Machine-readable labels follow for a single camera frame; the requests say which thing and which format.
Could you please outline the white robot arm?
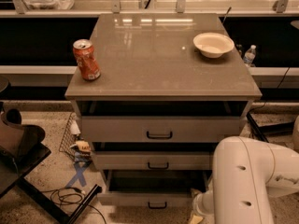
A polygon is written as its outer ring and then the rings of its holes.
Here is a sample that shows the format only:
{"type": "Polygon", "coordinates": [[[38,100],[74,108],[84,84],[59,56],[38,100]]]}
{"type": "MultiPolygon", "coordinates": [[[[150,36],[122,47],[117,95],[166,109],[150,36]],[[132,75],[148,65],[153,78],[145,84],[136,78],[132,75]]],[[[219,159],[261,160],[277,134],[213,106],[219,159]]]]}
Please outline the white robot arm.
{"type": "Polygon", "coordinates": [[[211,189],[192,191],[188,224],[213,216],[215,224],[274,224],[271,197],[299,190],[299,153],[293,149],[233,136],[217,145],[211,189]]]}

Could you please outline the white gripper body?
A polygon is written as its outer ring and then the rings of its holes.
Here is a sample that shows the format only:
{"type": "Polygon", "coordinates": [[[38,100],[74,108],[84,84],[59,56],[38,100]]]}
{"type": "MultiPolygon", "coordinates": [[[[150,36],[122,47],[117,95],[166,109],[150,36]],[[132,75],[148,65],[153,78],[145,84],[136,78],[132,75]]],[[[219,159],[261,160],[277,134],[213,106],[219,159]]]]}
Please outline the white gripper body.
{"type": "Polygon", "coordinates": [[[208,217],[214,215],[214,195],[212,191],[199,192],[192,200],[192,210],[197,216],[208,217]]]}

